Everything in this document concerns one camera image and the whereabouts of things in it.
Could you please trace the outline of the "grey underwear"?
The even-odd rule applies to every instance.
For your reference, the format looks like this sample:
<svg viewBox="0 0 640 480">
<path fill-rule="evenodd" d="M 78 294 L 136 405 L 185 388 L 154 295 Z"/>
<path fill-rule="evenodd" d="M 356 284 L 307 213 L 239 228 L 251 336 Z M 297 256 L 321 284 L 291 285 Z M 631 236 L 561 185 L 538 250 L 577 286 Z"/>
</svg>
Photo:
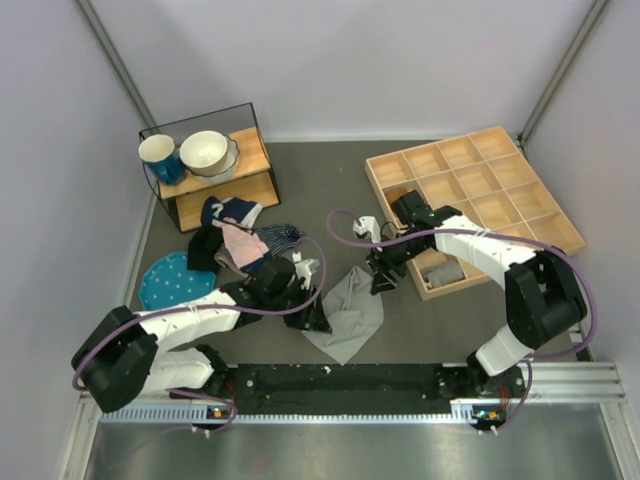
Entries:
<svg viewBox="0 0 640 480">
<path fill-rule="evenodd" d="M 302 332 L 340 365 L 347 364 L 383 324 L 383 301 L 370 293 L 372 281 L 365 270 L 353 267 L 322 301 L 332 332 Z"/>
</svg>

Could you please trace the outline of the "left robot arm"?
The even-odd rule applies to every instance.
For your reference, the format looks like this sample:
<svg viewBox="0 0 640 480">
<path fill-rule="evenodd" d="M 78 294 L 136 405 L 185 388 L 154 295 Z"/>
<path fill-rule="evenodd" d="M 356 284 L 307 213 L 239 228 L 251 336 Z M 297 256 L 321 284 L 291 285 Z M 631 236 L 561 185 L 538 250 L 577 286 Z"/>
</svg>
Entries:
<svg viewBox="0 0 640 480">
<path fill-rule="evenodd" d="M 300 331 L 329 333 L 314 274 L 318 259 L 268 259 L 256 273 L 196 300 L 153 311 L 110 310 L 72 357 L 73 387 L 88 392 L 104 413 L 140 396 L 187 390 L 216 396 L 228 366 L 199 339 L 280 317 Z"/>
</svg>

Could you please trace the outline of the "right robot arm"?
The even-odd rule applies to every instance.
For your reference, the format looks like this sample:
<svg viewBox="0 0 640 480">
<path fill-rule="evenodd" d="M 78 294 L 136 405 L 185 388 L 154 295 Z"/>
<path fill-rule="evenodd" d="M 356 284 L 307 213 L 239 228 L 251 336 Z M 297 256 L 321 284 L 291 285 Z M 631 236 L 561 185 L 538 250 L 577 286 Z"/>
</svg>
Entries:
<svg viewBox="0 0 640 480">
<path fill-rule="evenodd" d="M 392 209 L 406 227 L 393 238 L 383 235 L 373 216 L 353 224 L 358 238 L 375 244 L 366 258 L 374 274 L 372 294 L 396 289 L 407 262 L 428 250 L 466 262 L 505 293 L 505 325 L 467 358 L 466 380 L 474 393 L 492 394 L 505 372 L 586 317 L 587 305 L 562 251 L 493 234 L 453 206 L 432 208 L 415 191 L 396 199 Z"/>
</svg>

